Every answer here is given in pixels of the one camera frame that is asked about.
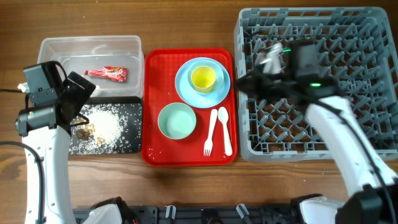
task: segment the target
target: plastic spoon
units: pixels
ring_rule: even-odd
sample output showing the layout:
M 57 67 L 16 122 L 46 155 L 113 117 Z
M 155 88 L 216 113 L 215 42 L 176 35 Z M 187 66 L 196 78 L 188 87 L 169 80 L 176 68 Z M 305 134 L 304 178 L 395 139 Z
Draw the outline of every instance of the plastic spoon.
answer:
M 225 154 L 227 156 L 232 156 L 231 140 L 229 138 L 229 132 L 226 126 L 226 122 L 228 121 L 228 112 L 223 106 L 218 109 L 218 119 L 221 121 L 221 123 L 223 123 Z

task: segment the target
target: gray dish rack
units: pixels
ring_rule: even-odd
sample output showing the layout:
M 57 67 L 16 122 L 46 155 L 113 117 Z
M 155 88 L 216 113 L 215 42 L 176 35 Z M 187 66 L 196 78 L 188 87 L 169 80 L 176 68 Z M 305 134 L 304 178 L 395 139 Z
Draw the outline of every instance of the gray dish rack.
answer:
M 339 79 L 358 122 L 383 159 L 398 158 L 398 58 L 379 7 L 247 8 L 234 29 L 238 77 L 261 47 L 314 39 L 318 60 Z M 255 100 L 239 92 L 239 141 L 246 161 L 331 159 L 315 129 L 289 100 Z

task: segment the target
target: white fork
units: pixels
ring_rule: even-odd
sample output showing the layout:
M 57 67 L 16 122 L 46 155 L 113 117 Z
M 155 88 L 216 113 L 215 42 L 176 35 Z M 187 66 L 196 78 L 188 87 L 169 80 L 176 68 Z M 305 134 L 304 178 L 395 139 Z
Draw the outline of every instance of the white fork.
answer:
M 207 140 L 205 141 L 205 151 L 203 155 L 210 156 L 211 150 L 213 149 L 213 141 L 211 138 L 213 137 L 214 127 L 216 126 L 217 121 L 217 109 L 212 109 L 210 114 L 210 125 L 209 125 L 209 135 L 207 136 Z

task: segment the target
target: red wrapper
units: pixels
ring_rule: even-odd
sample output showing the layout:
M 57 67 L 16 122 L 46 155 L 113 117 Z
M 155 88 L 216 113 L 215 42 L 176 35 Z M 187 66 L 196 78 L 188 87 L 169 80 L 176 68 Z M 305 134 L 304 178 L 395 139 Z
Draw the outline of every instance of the red wrapper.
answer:
M 127 68 L 115 67 L 115 66 L 104 66 L 99 70 L 87 70 L 85 75 L 91 77 L 105 78 L 115 82 L 126 82 L 127 79 Z

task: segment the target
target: small bowl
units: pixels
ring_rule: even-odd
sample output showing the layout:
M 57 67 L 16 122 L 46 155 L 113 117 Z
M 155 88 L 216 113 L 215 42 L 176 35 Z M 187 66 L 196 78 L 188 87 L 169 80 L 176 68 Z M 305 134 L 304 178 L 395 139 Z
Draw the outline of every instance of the small bowl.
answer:
M 204 93 L 204 92 L 200 92 L 195 88 L 195 85 L 192 82 L 192 75 L 194 73 L 194 71 L 199 68 L 199 67 L 210 67 L 211 69 L 214 70 L 215 75 L 216 75 L 216 80 L 211 88 L 211 90 L 208 93 Z M 223 70 L 221 69 L 220 66 L 218 66 L 216 63 L 211 62 L 209 60 L 201 60 L 199 62 L 196 62 L 194 64 L 191 65 L 191 67 L 188 70 L 188 83 L 189 85 L 199 94 L 202 96 L 206 96 L 210 93 L 213 93 L 214 91 L 218 90 L 220 87 L 223 86 L 223 82 L 224 82 L 224 73 Z
M 164 136 L 178 140 L 192 133 L 197 125 L 197 117 L 185 103 L 171 103 L 159 113 L 157 125 Z

